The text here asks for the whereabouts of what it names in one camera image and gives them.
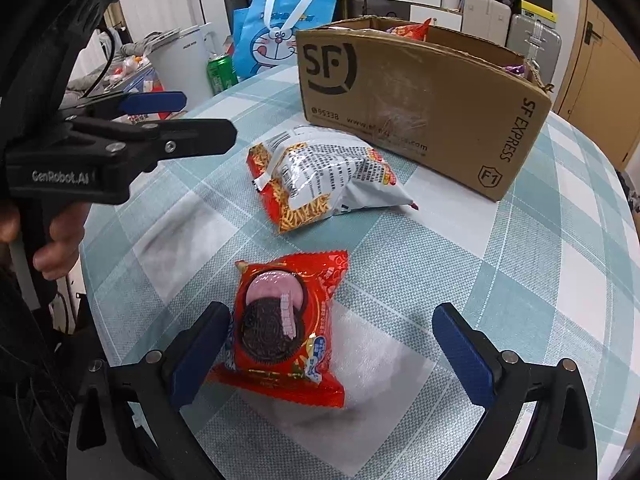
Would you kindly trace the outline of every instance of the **white snack bag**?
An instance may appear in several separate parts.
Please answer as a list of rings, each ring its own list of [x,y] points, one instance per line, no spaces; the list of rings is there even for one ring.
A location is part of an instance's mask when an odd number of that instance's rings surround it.
[[[248,163],[258,192],[279,204],[280,232],[363,207],[417,208],[374,148],[332,128],[287,130],[252,146]]]

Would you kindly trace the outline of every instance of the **white bag handle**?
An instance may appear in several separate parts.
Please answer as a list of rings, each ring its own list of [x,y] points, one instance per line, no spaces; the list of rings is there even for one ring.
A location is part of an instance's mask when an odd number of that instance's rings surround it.
[[[271,27],[271,15],[273,14],[273,6],[276,0],[267,0],[264,4],[264,26],[269,29],[270,32],[279,32],[281,30],[291,30],[298,20],[305,13],[307,7],[313,0],[300,0],[293,9],[293,12],[287,18],[287,21],[282,24],[282,27]]]

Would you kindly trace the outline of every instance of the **doraemon face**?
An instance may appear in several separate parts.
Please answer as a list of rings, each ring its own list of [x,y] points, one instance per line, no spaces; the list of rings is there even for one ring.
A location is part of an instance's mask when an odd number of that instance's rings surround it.
[[[267,30],[264,28],[255,37],[251,51],[260,65],[258,72],[281,64],[294,64],[296,61],[295,31],[286,29]]]

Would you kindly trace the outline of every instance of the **door handle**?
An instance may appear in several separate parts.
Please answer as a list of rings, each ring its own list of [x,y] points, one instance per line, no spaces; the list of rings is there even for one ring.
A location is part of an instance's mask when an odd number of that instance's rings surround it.
[[[593,23],[587,22],[586,30],[584,31],[584,43],[591,44],[591,37],[594,36],[596,39],[601,40],[602,36],[597,32],[593,31]]]

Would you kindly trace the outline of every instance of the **wooden door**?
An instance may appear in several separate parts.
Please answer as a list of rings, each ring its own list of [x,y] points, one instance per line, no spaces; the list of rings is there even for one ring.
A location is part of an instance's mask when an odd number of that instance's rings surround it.
[[[622,170],[640,135],[640,63],[591,0],[583,16],[582,34],[577,31],[575,38],[580,41],[577,61],[559,115]]]

